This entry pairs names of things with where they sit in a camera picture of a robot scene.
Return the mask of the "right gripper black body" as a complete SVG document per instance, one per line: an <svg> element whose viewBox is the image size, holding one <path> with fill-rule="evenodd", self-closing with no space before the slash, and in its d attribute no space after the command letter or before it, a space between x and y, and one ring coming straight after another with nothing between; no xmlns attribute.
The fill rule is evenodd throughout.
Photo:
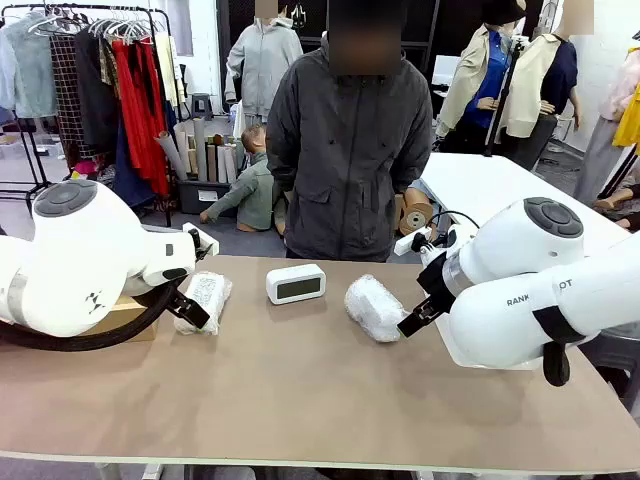
<svg viewBox="0 0 640 480"><path fill-rule="evenodd" d="M421 254L424 266L417 282L426 294L426 299L416 307L418 314L449 313L455 301L443 277L443 267L447 260L446 251L440 248L424 248Z"/></svg>

